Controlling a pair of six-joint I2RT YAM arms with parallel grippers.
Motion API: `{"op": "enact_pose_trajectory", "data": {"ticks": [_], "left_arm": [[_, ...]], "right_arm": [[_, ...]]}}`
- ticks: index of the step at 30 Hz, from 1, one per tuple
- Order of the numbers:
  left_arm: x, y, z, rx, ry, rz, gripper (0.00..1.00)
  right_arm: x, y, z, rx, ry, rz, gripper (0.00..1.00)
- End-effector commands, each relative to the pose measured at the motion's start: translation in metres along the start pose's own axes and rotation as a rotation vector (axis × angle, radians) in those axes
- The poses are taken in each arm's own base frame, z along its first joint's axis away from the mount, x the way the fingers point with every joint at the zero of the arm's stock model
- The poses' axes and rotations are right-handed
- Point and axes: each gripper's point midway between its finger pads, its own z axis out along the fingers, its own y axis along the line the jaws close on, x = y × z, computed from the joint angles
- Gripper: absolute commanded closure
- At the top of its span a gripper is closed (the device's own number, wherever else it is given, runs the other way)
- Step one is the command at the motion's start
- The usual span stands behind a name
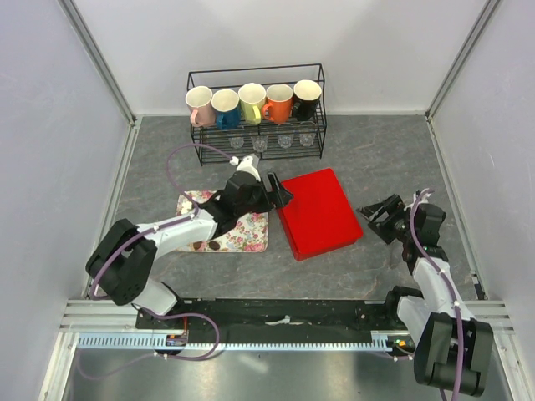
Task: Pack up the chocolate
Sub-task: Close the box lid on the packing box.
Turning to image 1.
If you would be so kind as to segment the red box lid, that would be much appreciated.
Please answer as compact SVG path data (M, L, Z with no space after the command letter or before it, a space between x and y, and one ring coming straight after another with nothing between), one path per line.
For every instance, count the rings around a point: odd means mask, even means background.
M293 194L293 199L278 213L297 216L355 214L337 175L330 168L300 175L282 184Z

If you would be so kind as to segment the floral serving tray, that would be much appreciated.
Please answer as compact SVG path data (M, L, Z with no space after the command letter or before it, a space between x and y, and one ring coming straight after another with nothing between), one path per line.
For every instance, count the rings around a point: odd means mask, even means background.
M219 236L215 240L218 241L221 248L218 251L213 251L209 246L209 241L204 241L206 247L203 251L193 251L191 243L186 246L177 248L178 251L183 252L200 252L200 253L259 253L264 252L268 248L268 222L269 215L267 212L262 214L251 213L241 217L236 227L223 236Z

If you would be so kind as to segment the red chocolate box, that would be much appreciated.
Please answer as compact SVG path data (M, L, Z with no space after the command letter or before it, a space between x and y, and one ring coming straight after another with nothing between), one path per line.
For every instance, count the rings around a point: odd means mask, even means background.
M364 231L354 213L334 216L278 213L296 261L320 256L354 244Z

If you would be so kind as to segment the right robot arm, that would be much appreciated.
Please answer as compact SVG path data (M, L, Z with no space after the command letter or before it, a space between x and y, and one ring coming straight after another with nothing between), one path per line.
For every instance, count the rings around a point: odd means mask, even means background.
M417 191L407 205L398 195L359 208L368 227L385 243L400 241L402 259L418 291L397 287L393 302L383 307L392 328L406 326L415 343L412 354L419 384L450 392L482 396L492 355L492 327L476 319L451 276L449 259L440 246L446 212L429 202L431 189Z

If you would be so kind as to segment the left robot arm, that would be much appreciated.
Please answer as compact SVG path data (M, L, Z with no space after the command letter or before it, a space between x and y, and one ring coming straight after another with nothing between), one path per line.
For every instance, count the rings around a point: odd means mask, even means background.
M153 264L162 256L199 241L211 241L233 230L247 214L281 209L293 199L274 173L263 180L238 171L225 188L214 192L194 210L175 218L135 225L121 219L110 227L85 265L93 279L90 296L97 300L95 288L117 306L135 304L154 315L165 328L181 324L183 308L179 297L167 285L150 277Z

